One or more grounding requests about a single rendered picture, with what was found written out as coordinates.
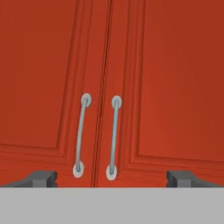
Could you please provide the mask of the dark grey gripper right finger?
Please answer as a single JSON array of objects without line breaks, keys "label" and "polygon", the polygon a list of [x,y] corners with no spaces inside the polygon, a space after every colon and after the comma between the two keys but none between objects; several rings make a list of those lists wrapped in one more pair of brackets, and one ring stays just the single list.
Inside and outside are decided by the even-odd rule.
[{"label": "dark grey gripper right finger", "polygon": [[167,187],[177,187],[177,188],[220,188],[220,185],[215,183],[202,180],[190,171],[168,171],[166,173]]}]

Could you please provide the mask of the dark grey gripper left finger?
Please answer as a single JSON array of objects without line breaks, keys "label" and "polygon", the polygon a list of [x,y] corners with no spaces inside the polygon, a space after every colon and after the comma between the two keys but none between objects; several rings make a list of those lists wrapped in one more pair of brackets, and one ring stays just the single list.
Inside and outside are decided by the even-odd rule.
[{"label": "dark grey gripper left finger", "polygon": [[3,185],[3,187],[57,187],[58,173],[56,171],[34,171],[24,179]]}]

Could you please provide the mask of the red cabinet door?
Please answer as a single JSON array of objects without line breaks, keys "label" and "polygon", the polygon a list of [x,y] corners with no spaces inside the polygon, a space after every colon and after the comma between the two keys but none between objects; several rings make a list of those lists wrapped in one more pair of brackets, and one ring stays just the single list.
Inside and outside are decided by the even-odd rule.
[{"label": "red cabinet door", "polygon": [[[111,0],[0,0],[0,185],[55,170],[93,184]],[[81,97],[89,93],[73,175]]]},{"label": "red cabinet door", "polygon": [[224,186],[224,0],[111,3],[95,184],[164,187],[168,171]]}]

